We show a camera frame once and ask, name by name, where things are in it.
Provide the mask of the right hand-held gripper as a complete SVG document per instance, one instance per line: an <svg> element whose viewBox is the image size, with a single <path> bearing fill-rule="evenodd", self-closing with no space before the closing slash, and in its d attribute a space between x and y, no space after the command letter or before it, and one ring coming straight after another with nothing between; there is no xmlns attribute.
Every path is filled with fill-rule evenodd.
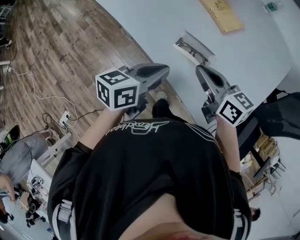
<svg viewBox="0 0 300 240"><path fill-rule="evenodd" d="M231 86L228 80L217 70L204 65L195 68L196 76L207 92L208 99L204 102L202 113L211 123L219 116L231 126L236 127L247 119L255 109L252 101L237 85Z"/></svg>

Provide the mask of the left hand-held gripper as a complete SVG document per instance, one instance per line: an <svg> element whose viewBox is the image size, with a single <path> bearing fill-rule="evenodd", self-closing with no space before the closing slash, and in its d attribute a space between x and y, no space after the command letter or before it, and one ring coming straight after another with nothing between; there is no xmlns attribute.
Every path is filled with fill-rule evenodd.
<svg viewBox="0 0 300 240"><path fill-rule="evenodd" d="M169 72L169 66L161 63L111 68L95 76L96 96L109 110L125 110L127 119L132 120L148 103L145 94L140 92L142 85L147 89L156 88Z"/></svg>

